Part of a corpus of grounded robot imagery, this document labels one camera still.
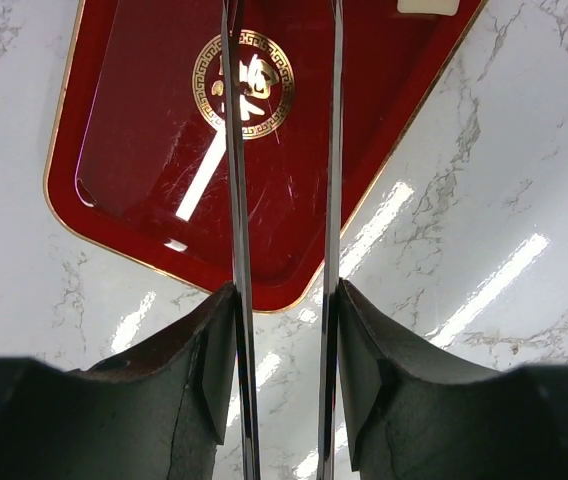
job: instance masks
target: metal rod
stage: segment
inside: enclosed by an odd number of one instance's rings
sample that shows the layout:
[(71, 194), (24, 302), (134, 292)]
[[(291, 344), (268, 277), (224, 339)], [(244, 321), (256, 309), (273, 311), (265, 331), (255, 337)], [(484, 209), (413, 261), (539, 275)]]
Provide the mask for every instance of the metal rod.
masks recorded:
[[(249, 256), (248, 209), (244, 171), (244, 139), (240, 117), (239, 37), (243, 14), (242, 0), (230, 9), (223, 1), (222, 64), (226, 85), (226, 150), (231, 192), (233, 223), (233, 279), (238, 293), (235, 312), (237, 336), (237, 369), (242, 404), (242, 456), (244, 479), (259, 480), (260, 453), (257, 421), (257, 389), (255, 386), (255, 345), (253, 341), (253, 295)], [(229, 18), (233, 26), (229, 34)]]
[(339, 282), (340, 228), (342, 223), (342, 53), (344, 22), (342, 0), (333, 0), (335, 46), (333, 98), (326, 201), (324, 294), (322, 299), (322, 354), (320, 360), (320, 411), (318, 480), (333, 480), (335, 464), (335, 383), (337, 376), (337, 285)]

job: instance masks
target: marble countertop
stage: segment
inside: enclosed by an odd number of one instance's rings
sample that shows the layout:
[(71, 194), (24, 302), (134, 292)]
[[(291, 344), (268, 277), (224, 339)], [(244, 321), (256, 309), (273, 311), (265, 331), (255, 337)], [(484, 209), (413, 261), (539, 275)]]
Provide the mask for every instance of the marble countertop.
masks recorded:
[[(0, 355), (86, 368), (205, 294), (69, 234), (42, 176), (77, 0), (0, 0)], [(489, 0), (344, 235), (341, 274), (450, 352), (568, 362), (568, 0)], [(258, 315), (263, 476), (314, 478), (319, 295)], [(216, 479), (240, 479), (233, 391)], [(350, 473), (338, 402), (337, 478)]]

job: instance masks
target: glossy red surface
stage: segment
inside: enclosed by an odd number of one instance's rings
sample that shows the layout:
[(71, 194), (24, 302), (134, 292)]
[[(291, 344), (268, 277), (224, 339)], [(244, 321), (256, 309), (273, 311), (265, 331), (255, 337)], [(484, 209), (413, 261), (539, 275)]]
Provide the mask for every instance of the glossy red surface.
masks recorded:
[[(462, 0), (455, 17), (344, 3), (346, 221), (481, 2)], [(254, 306), (278, 310), (323, 258), (333, 19), (329, 2), (306, 0), (252, 0), (244, 18), (281, 47), (295, 78), (283, 124), (245, 142)], [(176, 211), (216, 134), (192, 75), (219, 30), (219, 2), (86, 0), (47, 179), (72, 230), (206, 290), (231, 278), (226, 157), (188, 221)], [(243, 63), (255, 53), (242, 47)], [(207, 90), (216, 78), (207, 70)], [(280, 84), (256, 102), (273, 111), (281, 95)]]

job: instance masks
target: gold logo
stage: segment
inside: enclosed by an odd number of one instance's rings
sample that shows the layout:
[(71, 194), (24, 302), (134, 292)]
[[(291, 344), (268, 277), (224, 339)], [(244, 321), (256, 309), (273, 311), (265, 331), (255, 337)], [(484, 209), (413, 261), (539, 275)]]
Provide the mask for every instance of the gold logo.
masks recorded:
[[(282, 49), (251, 30), (240, 34), (240, 112), (244, 139), (274, 132), (286, 119), (293, 102), (293, 69)], [(204, 119), (215, 130), (224, 128), (224, 70), (218, 35), (202, 49), (193, 67), (193, 96)]]

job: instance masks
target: gold greek key border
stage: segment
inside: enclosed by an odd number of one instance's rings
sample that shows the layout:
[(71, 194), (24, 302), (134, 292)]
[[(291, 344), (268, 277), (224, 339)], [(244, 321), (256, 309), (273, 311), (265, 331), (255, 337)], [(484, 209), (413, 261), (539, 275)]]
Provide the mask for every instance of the gold greek key border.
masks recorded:
[[(280, 103), (273, 114), (259, 125), (242, 127), (245, 140), (261, 138), (279, 128), (291, 111), (293, 95), (295, 93), (295, 78), (293, 69), (284, 51), (270, 38), (253, 30), (242, 30), (239, 39), (240, 45), (248, 45), (268, 52), (273, 64), (277, 67), (282, 82), (282, 96)], [(210, 40), (197, 56), (193, 66), (193, 97), (197, 109), (204, 120), (215, 130), (224, 128), (224, 120), (213, 110), (206, 95), (205, 77), (208, 67), (213, 59), (222, 51), (222, 38), (220, 35)]]

